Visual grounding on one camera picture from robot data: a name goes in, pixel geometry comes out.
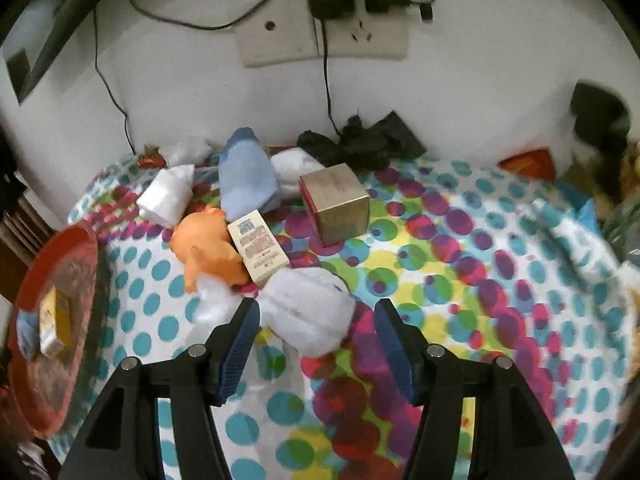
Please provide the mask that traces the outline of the red round tray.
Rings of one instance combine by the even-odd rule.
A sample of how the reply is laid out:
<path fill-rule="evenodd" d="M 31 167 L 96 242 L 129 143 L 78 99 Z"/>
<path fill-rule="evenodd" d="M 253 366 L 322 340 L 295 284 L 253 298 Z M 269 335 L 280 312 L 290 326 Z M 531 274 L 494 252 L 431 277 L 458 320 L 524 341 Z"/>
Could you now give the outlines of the red round tray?
<path fill-rule="evenodd" d="M 70 425 L 91 396 L 110 279 L 98 234 L 81 221 L 44 245 L 22 281 L 6 334 L 8 377 L 37 438 Z"/>

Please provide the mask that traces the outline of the yellow cartoon carton box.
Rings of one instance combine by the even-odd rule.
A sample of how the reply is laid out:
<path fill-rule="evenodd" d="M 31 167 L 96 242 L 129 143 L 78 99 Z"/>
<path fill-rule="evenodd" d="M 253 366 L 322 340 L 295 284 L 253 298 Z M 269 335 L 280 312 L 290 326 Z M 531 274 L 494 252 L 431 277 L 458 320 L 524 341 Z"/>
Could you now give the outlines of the yellow cartoon carton box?
<path fill-rule="evenodd" d="M 49 359 L 55 359 L 72 345 L 70 303 L 64 292 L 52 286 L 39 306 L 39 348 Z"/>

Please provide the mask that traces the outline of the light blue sock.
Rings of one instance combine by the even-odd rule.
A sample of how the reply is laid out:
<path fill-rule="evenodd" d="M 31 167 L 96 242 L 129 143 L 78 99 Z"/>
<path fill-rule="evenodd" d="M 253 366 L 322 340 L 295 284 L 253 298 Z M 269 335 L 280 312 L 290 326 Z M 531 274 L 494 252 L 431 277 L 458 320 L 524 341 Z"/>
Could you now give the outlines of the light blue sock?
<path fill-rule="evenodd" d="M 18 348 L 27 361 L 35 359 L 39 352 L 39 313 L 37 311 L 17 311 L 16 336 Z"/>

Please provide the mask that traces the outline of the orange plush toy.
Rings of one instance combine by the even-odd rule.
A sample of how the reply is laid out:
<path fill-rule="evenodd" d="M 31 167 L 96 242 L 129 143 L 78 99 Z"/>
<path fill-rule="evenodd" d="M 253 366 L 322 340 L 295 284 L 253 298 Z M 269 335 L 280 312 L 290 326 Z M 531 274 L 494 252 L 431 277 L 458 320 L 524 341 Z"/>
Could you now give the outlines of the orange plush toy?
<path fill-rule="evenodd" d="M 226 215 L 213 206 L 185 216 L 175 227 L 168 243 L 183 263 L 184 290 L 198 290 L 198 276 L 219 278 L 228 286 L 243 286 L 250 281 L 243 259 L 231 244 Z"/>

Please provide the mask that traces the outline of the white sock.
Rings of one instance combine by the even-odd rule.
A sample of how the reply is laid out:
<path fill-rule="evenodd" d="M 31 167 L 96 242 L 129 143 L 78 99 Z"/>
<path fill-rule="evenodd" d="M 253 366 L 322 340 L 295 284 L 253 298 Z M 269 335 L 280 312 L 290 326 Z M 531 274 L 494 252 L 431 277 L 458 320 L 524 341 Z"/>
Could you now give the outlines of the white sock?
<path fill-rule="evenodd" d="M 341 347 L 356 309 L 344 281 L 322 268 L 283 268 L 258 292 L 262 326 L 304 358 Z"/>
<path fill-rule="evenodd" d="M 140 216 L 166 229 L 178 226 L 193 196 L 194 171 L 193 165 L 161 169 L 137 199 Z"/>

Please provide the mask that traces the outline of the small beige cosmetic box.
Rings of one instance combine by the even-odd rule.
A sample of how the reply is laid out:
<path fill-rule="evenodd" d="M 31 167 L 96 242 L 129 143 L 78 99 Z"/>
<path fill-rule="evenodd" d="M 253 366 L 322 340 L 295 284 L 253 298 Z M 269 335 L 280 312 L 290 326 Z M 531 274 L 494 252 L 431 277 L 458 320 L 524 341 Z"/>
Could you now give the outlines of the small beige cosmetic box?
<path fill-rule="evenodd" d="M 290 259 L 258 210 L 230 222 L 228 231 L 256 286 L 264 286 L 272 274 L 290 265 Z"/>

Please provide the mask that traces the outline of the blue sock pair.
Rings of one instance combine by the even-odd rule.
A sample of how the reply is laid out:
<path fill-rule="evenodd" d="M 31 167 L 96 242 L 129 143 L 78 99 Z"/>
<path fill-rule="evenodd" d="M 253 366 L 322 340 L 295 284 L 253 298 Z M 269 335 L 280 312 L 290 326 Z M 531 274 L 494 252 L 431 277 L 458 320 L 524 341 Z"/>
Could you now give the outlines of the blue sock pair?
<path fill-rule="evenodd" d="M 220 154 L 220 208 L 229 222 L 280 205 L 276 170 L 251 128 L 235 130 Z"/>

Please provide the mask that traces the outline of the brown square cream box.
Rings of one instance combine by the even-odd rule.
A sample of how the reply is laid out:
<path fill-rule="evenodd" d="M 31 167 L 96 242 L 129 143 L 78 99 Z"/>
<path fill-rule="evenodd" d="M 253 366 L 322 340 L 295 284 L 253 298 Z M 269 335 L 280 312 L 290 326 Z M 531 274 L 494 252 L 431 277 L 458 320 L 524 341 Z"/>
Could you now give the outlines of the brown square cream box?
<path fill-rule="evenodd" d="M 298 184 L 311 225 L 324 246 L 367 232 L 370 195 L 349 166 L 304 174 Z"/>

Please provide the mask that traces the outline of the white sock ball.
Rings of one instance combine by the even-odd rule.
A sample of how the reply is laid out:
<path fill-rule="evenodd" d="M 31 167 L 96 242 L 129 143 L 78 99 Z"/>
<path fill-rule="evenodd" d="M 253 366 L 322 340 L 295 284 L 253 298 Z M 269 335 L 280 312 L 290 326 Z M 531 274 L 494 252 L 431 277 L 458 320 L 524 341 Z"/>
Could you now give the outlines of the white sock ball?
<path fill-rule="evenodd" d="M 276 172 L 282 200 L 299 198 L 299 178 L 324 168 L 318 160 L 315 160 L 301 148 L 280 151 L 270 158 L 270 162 Z"/>

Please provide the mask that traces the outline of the colourful polka dot cloth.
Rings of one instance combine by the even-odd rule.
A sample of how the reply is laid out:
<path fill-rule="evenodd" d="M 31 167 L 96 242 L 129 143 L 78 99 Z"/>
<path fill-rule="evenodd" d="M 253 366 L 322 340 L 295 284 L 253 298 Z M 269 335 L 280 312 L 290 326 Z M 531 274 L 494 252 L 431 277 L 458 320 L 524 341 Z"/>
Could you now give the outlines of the colourful polka dot cloth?
<path fill-rule="evenodd" d="M 235 479 L 396 479 L 421 412 L 398 391 L 373 309 L 461 359 L 507 356 L 578 479 L 610 446 L 629 374 L 634 308 L 606 241 L 559 185 L 461 160 L 398 160 L 365 174 L 362 235 L 318 239 L 302 205 L 267 216 L 290 271 L 331 299 L 338 338 L 302 356 L 265 307 L 235 393 L 213 412 Z"/>

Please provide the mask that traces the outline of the small red wrapper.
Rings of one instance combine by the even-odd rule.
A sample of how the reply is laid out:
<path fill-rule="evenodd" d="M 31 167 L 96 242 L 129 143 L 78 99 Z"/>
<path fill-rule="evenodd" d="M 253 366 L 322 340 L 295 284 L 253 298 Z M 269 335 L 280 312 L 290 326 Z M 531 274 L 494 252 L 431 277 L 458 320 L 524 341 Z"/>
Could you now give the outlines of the small red wrapper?
<path fill-rule="evenodd" d="M 162 169 L 166 167 L 166 160 L 160 154 L 160 148 L 155 145 L 145 145 L 138 156 L 136 165 L 141 169 Z"/>

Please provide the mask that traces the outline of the white crumpled tissue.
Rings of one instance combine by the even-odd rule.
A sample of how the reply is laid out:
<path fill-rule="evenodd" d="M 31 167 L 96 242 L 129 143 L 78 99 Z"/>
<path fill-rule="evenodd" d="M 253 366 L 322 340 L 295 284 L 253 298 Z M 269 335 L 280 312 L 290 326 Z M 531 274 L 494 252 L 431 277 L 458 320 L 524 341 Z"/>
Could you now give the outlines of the white crumpled tissue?
<path fill-rule="evenodd" d="M 213 148 L 204 139 L 188 139 L 158 149 L 166 166 L 198 165 L 212 154 Z"/>

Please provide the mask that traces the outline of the black crumpled plastic bag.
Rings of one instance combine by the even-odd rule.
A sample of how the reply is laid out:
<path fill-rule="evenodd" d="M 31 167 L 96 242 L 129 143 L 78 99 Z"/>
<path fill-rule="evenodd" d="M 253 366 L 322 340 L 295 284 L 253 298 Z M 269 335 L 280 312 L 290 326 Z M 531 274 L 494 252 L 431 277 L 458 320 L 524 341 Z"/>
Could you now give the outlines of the black crumpled plastic bag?
<path fill-rule="evenodd" d="M 346 164 L 354 171 L 381 171 L 392 159 L 416 159 L 426 153 L 426 147 L 396 112 L 369 128 L 358 115 L 352 116 L 336 141 L 307 130 L 298 136 L 296 146 L 322 166 Z"/>

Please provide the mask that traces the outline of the black clamp stand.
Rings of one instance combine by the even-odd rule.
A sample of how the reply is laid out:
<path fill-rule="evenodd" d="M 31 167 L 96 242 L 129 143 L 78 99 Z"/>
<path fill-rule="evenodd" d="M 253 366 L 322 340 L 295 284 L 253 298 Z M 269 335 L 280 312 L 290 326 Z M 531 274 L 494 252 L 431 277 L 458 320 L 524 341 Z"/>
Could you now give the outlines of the black clamp stand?
<path fill-rule="evenodd" d="M 570 99 L 574 133 L 601 156 L 597 181 L 612 197 L 620 196 L 620 164 L 627 149 L 630 114 L 615 93 L 590 81 L 578 80 Z"/>

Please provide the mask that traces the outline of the white wall socket plate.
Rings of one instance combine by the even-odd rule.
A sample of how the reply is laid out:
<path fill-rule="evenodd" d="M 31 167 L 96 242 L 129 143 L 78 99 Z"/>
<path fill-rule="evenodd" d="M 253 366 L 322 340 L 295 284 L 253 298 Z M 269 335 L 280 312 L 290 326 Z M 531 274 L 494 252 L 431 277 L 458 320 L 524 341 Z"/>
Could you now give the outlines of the white wall socket plate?
<path fill-rule="evenodd" d="M 324 24 L 311 16 L 307 0 L 271 0 L 233 27 L 241 61 L 262 67 L 320 58 L 402 60 L 409 49 L 409 18 L 405 10 L 370 14 L 364 0 L 355 12 Z"/>

